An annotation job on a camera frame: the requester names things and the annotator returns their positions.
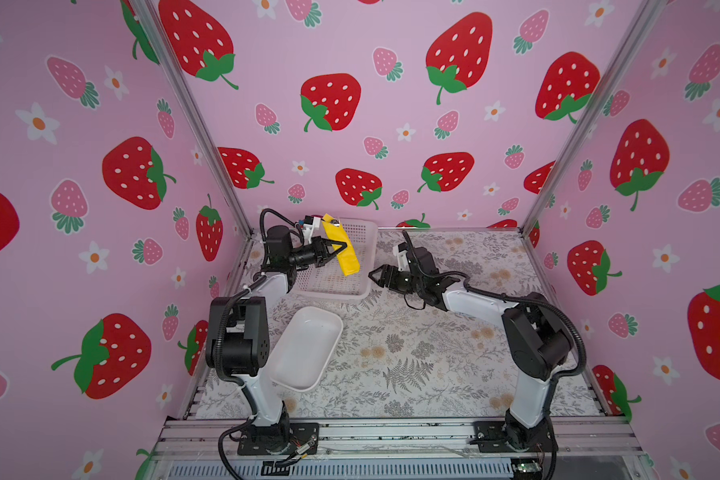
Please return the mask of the yellow paper napkin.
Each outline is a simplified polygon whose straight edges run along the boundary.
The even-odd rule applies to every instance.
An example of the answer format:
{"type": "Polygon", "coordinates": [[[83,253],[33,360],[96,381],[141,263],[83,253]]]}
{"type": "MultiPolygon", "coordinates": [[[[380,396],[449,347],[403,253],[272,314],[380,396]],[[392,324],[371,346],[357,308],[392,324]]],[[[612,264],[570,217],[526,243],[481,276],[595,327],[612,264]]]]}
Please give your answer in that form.
{"type": "Polygon", "coordinates": [[[359,273],[360,262],[343,224],[337,218],[325,214],[322,227],[327,239],[332,242],[343,275],[348,277],[359,273]]]}

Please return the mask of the white plastic perforated basket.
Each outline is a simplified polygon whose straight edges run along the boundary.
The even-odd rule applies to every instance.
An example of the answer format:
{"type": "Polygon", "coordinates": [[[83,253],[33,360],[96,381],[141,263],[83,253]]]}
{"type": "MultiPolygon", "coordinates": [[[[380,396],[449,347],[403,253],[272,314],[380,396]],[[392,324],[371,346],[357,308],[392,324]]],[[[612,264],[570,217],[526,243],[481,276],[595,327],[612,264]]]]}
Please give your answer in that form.
{"type": "Polygon", "coordinates": [[[298,274],[293,292],[302,296],[342,302],[359,302],[371,290],[368,277],[374,267],[378,227],[375,223],[359,219],[338,219],[345,237],[339,239],[354,250],[357,272],[345,275],[342,266],[349,258],[341,253],[323,267],[309,266],[298,274]]]}

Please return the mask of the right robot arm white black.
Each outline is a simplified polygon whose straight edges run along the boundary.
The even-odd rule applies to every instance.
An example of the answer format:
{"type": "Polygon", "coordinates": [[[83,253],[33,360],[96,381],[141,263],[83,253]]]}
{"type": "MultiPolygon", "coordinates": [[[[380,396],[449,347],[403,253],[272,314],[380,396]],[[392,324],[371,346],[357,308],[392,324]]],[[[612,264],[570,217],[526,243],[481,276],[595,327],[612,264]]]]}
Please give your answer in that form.
{"type": "Polygon", "coordinates": [[[513,401],[495,434],[477,445],[502,442],[528,451],[553,440],[551,403],[563,377],[581,373],[586,351],[570,319],[539,292],[525,296],[489,292],[470,284],[463,272],[441,272],[432,254],[406,241],[395,250],[397,263],[382,265],[368,277],[404,297],[415,295],[424,307],[466,315],[504,330],[519,370],[513,401]]]}

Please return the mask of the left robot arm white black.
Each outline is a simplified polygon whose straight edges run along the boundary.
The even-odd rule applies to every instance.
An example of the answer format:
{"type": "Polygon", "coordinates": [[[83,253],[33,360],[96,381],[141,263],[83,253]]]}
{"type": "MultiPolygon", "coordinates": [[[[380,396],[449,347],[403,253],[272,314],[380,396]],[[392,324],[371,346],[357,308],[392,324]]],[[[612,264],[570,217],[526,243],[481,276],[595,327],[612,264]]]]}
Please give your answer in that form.
{"type": "Polygon", "coordinates": [[[337,219],[321,218],[322,236],[292,244],[293,229],[269,228],[263,236],[264,258],[252,283],[230,297],[211,302],[205,360],[217,377],[237,385],[251,409],[241,438],[270,452],[285,450],[292,438],[287,408],[265,370],[270,352],[268,309],[288,294],[300,271],[320,268],[350,250],[337,219]]]}

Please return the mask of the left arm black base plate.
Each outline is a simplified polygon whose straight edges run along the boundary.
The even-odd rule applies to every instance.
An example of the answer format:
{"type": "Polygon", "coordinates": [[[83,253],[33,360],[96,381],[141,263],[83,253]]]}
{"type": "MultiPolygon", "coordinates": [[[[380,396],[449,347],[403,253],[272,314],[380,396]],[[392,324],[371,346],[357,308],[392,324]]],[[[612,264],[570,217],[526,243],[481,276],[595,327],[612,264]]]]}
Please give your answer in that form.
{"type": "Polygon", "coordinates": [[[319,430],[318,423],[310,422],[268,427],[249,426],[241,432],[237,454],[239,456],[315,454],[319,430]]]}

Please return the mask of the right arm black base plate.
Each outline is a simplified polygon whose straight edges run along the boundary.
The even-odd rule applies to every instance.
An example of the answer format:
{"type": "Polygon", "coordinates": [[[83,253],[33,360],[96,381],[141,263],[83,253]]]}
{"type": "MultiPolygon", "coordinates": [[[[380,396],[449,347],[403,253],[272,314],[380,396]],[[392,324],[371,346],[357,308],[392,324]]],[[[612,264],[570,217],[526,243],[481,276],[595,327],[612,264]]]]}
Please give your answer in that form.
{"type": "Polygon", "coordinates": [[[546,419],[532,428],[521,423],[478,421],[473,424],[470,445],[481,453],[553,453],[558,451],[555,434],[546,419]]]}

